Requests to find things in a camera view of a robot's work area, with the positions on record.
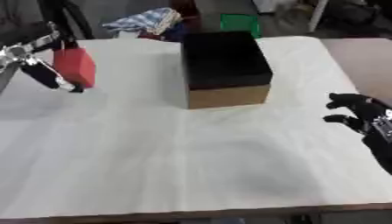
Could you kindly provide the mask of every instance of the cardboard box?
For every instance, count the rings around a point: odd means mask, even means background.
[[[188,108],[263,103],[272,72],[246,31],[193,33],[182,43]]]

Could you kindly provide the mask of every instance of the green container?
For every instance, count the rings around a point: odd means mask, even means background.
[[[262,36],[257,16],[246,14],[220,14],[220,29],[224,32],[250,32],[255,39]]]

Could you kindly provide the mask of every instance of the robotic hand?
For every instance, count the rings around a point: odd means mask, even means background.
[[[392,109],[387,104],[361,94],[330,94],[329,109],[346,107],[357,118],[328,115],[328,123],[343,123],[362,134],[362,142],[372,151],[381,167],[392,175]]]
[[[53,67],[33,54],[46,49],[77,46],[76,41],[65,37],[53,23],[36,23],[0,35],[0,74],[17,65],[34,80],[48,88],[60,88],[71,93],[83,92],[79,83],[67,81]]]

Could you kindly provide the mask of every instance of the black lid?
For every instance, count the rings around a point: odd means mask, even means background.
[[[249,32],[191,33],[182,51],[190,89],[270,84],[270,66]]]

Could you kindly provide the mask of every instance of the fabric pile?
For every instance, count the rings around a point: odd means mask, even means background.
[[[103,24],[109,32],[149,32],[161,35],[182,20],[181,15],[171,8],[148,10],[130,17],[120,18],[112,23]]]

